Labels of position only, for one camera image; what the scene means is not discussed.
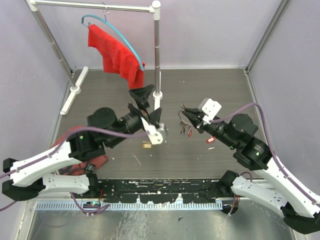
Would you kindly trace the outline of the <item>wire keyring with keys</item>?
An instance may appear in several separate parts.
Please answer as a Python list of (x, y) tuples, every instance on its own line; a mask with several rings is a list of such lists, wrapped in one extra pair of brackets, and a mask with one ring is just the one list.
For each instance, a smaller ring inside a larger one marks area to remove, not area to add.
[(186, 122), (181, 116), (182, 110), (185, 110), (184, 104), (182, 103), (180, 105), (180, 107), (181, 107), (181, 110), (178, 111), (178, 117), (180, 119), (179, 124), (181, 126), (180, 134), (187, 134), (188, 135), (188, 130), (190, 130), (190, 129), (192, 130), (192, 125), (190, 123)]

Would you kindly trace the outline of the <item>small key red tag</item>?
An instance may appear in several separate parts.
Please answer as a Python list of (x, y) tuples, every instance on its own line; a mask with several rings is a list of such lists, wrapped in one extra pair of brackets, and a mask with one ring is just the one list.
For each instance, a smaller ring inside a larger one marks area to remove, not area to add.
[(187, 136), (190, 138), (192, 136), (193, 131), (191, 129), (188, 130)]

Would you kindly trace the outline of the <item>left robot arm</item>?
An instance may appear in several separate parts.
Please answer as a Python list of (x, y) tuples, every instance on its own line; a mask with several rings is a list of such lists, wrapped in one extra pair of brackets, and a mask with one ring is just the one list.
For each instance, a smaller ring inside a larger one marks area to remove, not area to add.
[(23, 160), (3, 161), (2, 193), (13, 201), (27, 201), (46, 193), (85, 194), (95, 198), (100, 193), (94, 173), (79, 176), (55, 174), (58, 169), (86, 163), (101, 157), (106, 148), (114, 148), (125, 139), (147, 136), (151, 145), (160, 145), (166, 138), (165, 125), (160, 122), (162, 109), (148, 112), (148, 97), (154, 85), (132, 89), (129, 95), (136, 104), (128, 104), (129, 113), (117, 118), (109, 107), (102, 107), (87, 117), (88, 125), (69, 132), (55, 147)]

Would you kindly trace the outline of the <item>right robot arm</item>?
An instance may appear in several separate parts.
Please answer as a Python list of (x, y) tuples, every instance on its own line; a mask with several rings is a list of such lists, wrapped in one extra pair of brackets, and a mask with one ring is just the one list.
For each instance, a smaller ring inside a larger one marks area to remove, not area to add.
[(275, 155), (269, 141), (255, 137), (258, 126), (248, 114), (237, 110), (225, 118), (217, 113), (217, 102), (198, 108), (183, 107), (181, 113), (199, 133), (208, 133), (234, 151), (240, 165), (264, 178), (274, 187), (269, 190), (228, 170), (219, 180), (225, 197), (246, 197), (272, 210), (293, 230), (312, 234), (320, 230), (320, 196), (300, 182)]

